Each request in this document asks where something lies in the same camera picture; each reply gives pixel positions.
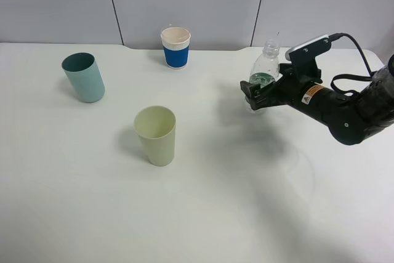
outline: white table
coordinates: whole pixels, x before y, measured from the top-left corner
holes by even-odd
[[[97,59],[97,103],[60,67],[75,52]],[[1,44],[0,262],[392,262],[394,127],[347,147],[290,107],[248,114],[239,81],[260,52],[191,51],[174,71],[162,51]],[[356,50],[318,65],[327,86],[366,72]],[[149,105],[177,116],[163,168],[132,129]]]

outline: black cable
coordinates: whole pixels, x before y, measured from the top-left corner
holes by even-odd
[[[353,75],[353,74],[340,74],[340,75],[335,76],[335,77],[332,79],[332,81],[331,81],[331,87],[332,87],[332,89],[333,89],[334,91],[336,91],[337,93],[342,94],[342,95],[345,95],[345,94],[357,95],[358,92],[355,91],[354,89],[350,89],[350,90],[348,90],[348,91],[343,91],[343,90],[339,89],[339,88],[334,84],[334,81],[335,81],[335,80],[338,80],[338,79],[349,79],[349,80],[355,80],[355,81],[364,81],[364,82],[368,82],[368,81],[371,81],[372,76],[374,75],[374,72],[371,71],[371,67],[370,67],[369,64],[368,64],[368,61],[367,61],[367,59],[366,59],[366,57],[365,57],[365,55],[364,55],[363,50],[361,49],[360,45],[358,44],[358,42],[356,41],[356,39],[355,39],[352,35],[347,34],[347,33],[335,33],[335,34],[330,35],[330,36],[329,36],[329,39],[330,39],[331,42],[333,42],[333,41],[338,40],[339,38],[344,37],[344,36],[347,37],[347,38],[349,38],[351,41],[353,41],[353,43],[354,43],[355,46],[357,47],[358,52],[360,53],[361,57],[363,58],[363,61],[364,61],[365,67],[367,68],[367,71],[368,71],[368,73],[369,73],[369,76],[360,76],[360,75]]]

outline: paper cup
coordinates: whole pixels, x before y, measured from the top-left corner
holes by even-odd
[[[190,32],[182,27],[168,27],[161,32],[164,55],[172,69],[182,69],[187,64]]]
[[[149,161],[155,166],[166,166],[174,159],[175,115],[163,106],[143,109],[134,120],[138,134]]]
[[[103,79],[93,55],[79,52],[68,56],[62,68],[81,101],[93,103],[104,96]]]

